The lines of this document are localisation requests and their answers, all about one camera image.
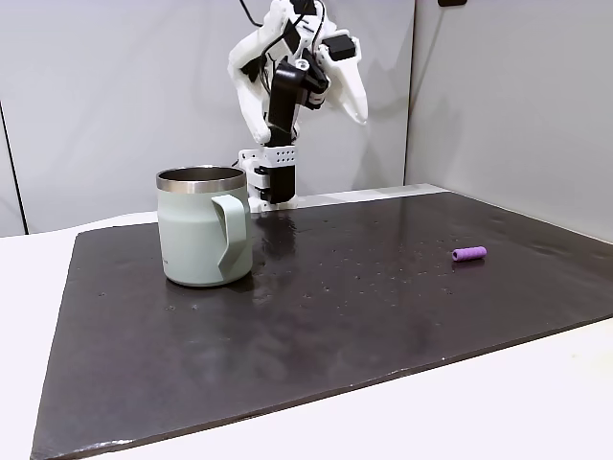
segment white table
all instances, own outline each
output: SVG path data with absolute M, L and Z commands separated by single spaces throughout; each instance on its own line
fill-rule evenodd
M 439 192 L 407 186 L 301 206 Z M 155 220 L 143 213 L 0 239 L 1 458 L 29 458 L 75 236 Z M 612 418 L 613 320 L 102 459 L 610 459 Z

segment mint green mug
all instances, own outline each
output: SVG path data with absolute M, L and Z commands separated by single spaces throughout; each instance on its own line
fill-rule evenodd
M 157 174 L 158 225 L 166 276 L 189 287 L 221 286 L 253 265 L 243 170 L 199 166 Z

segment stainless steel rim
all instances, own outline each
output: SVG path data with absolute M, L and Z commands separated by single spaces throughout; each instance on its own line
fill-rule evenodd
M 173 194 L 228 192 L 247 184 L 245 171 L 225 166 L 176 168 L 157 174 L 157 188 Z

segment mug handle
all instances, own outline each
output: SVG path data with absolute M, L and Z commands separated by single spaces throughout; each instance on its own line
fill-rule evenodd
M 214 196 L 211 201 L 217 213 L 225 222 L 226 249 L 219 259 L 218 266 L 227 269 L 237 261 L 247 244 L 247 222 L 242 201 L 231 195 Z

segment black cable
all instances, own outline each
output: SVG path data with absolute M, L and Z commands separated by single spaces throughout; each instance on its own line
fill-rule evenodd
M 311 0 L 311 3 L 312 3 L 313 6 L 315 6 L 315 0 Z M 292 27 L 287 28 L 285 30 L 285 32 L 283 32 L 272 43 L 270 43 L 266 48 L 264 48 L 264 51 L 261 52 L 261 55 L 260 55 L 260 81 L 261 81 L 261 85 L 264 87 L 264 89 L 268 93 L 268 96 L 270 96 L 270 86 L 268 85 L 268 81 L 267 81 L 268 78 L 264 79 L 264 75 L 265 75 L 264 74 L 264 70 L 265 70 L 265 66 L 266 66 L 266 53 L 268 53 L 268 51 L 273 46 L 275 46 L 281 40 L 286 38 L 289 34 L 291 34 L 292 32 L 296 31 L 296 26 L 298 26 L 298 24 L 300 24 L 300 21 L 302 21 L 305 18 L 306 15 L 307 15 L 307 6 L 305 5 L 305 11 L 298 17 L 298 19 L 296 19 L 296 22 L 293 22 L 291 24 Z
M 317 41 L 317 37 L 319 36 L 319 33 L 322 32 L 322 27 L 324 27 L 324 21 L 326 20 L 326 5 L 324 5 L 324 2 L 322 0 L 319 0 L 319 3 L 322 4 L 322 20 L 319 23 L 319 27 L 317 28 L 317 32 L 315 33 L 315 37 L 313 38 L 313 45 L 310 49 L 310 52 L 312 55 L 315 56 L 315 42 Z
M 17 193 L 17 202 L 19 204 L 19 212 L 21 213 L 21 223 L 23 225 L 23 231 L 26 235 L 30 235 L 28 229 L 28 222 L 26 221 L 26 211 L 23 208 L 23 201 L 21 199 L 21 192 L 19 191 L 19 183 L 17 182 L 17 171 L 15 170 L 15 163 L 12 160 L 11 144 L 9 143 L 9 133 L 7 132 L 7 122 L 4 119 L 4 110 L 2 109 L 2 102 L 0 101 L 0 123 L 4 127 L 4 137 L 7 140 L 7 150 L 9 151 L 9 160 L 11 162 L 12 180 L 15 183 L 15 191 Z
M 261 27 L 263 24 L 260 24 L 259 22 L 256 22 L 256 21 L 253 20 L 253 17 L 251 16 L 251 12 L 249 12 L 249 9 L 245 5 L 245 2 L 243 0 L 239 0 L 239 1 L 240 1 L 240 4 L 242 5 L 242 8 L 245 10 L 245 14 L 247 14 L 247 17 L 249 18 L 249 21 L 251 21 L 251 23 L 254 26 Z

